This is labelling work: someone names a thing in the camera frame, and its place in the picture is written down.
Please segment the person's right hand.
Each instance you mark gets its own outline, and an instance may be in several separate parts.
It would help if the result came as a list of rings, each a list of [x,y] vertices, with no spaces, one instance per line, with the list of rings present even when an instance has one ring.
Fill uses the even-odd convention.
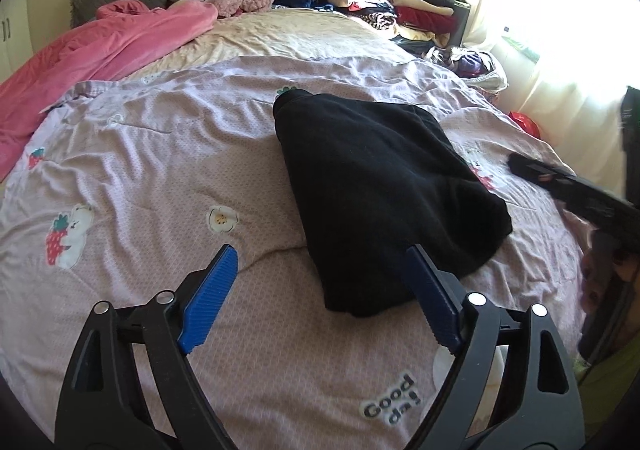
[[[639,256],[636,254],[629,255],[623,261],[613,263],[613,275],[624,282],[630,283],[636,274],[638,266]],[[597,276],[596,260],[591,250],[582,255],[580,270],[582,270],[580,306],[582,306],[582,310],[586,314],[593,314],[602,302],[605,284],[604,279]]]

